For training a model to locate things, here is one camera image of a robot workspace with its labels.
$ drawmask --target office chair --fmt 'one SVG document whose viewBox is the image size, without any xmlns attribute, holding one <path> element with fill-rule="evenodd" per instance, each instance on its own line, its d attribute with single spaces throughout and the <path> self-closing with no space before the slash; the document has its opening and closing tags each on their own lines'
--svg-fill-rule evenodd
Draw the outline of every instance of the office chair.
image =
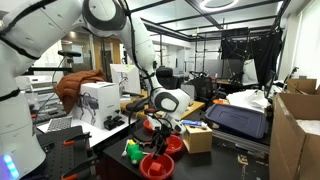
<svg viewBox="0 0 320 180">
<path fill-rule="evenodd" d="M 156 71 L 156 77 L 161 84 L 166 89 L 178 89 L 180 88 L 180 79 L 173 76 L 173 70 L 169 67 L 159 67 Z"/>
</svg>

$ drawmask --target white device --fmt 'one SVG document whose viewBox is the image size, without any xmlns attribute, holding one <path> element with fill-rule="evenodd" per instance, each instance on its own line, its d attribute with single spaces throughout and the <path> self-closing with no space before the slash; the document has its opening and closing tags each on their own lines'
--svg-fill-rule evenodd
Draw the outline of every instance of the white device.
<svg viewBox="0 0 320 180">
<path fill-rule="evenodd" d="M 127 17 L 125 9 L 126 5 L 120 6 L 115 0 L 27 0 L 4 16 L 0 27 L 1 179 L 20 179 L 46 157 L 33 133 L 27 100 L 19 93 L 14 78 L 76 27 L 87 28 L 100 37 L 117 36 L 142 76 L 147 77 L 151 102 L 167 112 L 175 130 L 185 131 L 179 120 L 190 97 L 180 89 L 166 90 L 158 83 L 148 31 L 140 18 Z"/>
<path fill-rule="evenodd" d="M 141 94 L 139 69 L 135 65 L 110 64 L 112 82 L 123 91 Z"/>
</svg>

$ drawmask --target storage box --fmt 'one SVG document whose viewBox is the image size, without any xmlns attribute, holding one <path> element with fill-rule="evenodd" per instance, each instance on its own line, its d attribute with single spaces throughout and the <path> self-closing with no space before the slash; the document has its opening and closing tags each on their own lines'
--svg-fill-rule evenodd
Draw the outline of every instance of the storage box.
<svg viewBox="0 0 320 180">
<path fill-rule="evenodd" d="M 320 86 L 316 89 L 317 79 L 288 79 L 287 90 L 294 94 L 320 95 Z"/>
<path fill-rule="evenodd" d="M 212 130 L 210 128 L 201 129 L 186 125 L 183 143 L 190 154 L 211 151 Z"/>
<path fill-rule="evenodd" d="M 296 120 L 320 120 L 320 96 L 280 93 L 275 97 L 269 169 L 271 180 L 320 179 L 320 136 Z"/>
<path fill-rule="evenodd" d="M 99 82 L 82 84 L 78 102 L 73 108 L 73 116 L 99 129 L 104 129 L 108 116 L 118 116 L 120 111 L 119 85 Z"/>
</svg>

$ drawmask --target computer screen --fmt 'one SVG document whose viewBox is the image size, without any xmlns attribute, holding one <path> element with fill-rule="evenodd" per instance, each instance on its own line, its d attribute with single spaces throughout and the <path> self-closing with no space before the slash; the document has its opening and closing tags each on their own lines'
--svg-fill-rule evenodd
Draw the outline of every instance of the computer screen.
<svg viewBox="0 0 320 180">
<path fill-rule="evenodd" d="M 110 64 L 113 83 L 120 83 L 124 91 L 141 94 L 139 70 L 135 65 Z"/>
<path fill-rule="evenodd" d="M 276 77 L 276 73 L 271 70 L 268 75 L 267 83 L 265 84 L 265 87 L 264 87 L 264 97 L 265 98 L 269 97 L 269 94 L 270 94 L 275 77 Z"/>
</svg>

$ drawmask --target white paper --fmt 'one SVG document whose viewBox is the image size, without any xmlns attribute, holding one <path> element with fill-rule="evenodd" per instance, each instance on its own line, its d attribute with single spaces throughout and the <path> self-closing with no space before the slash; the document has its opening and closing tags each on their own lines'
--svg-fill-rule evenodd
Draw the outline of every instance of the white paper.
<svg viewBox="0 0 320 180">
<path fill-rule="evenodd" d="M 297 120 L 297 123 L 304 132 L 320 136 L 319 120 Z"/>
<path fill-rule="evenodd" d="M 262 91 L 246 90 L 229 94 L 227 96 L 229 103 L 234 106 L 252 109 L 264 113 L 268 106 L 268 100 L 264 98 Z"/>
</svg>

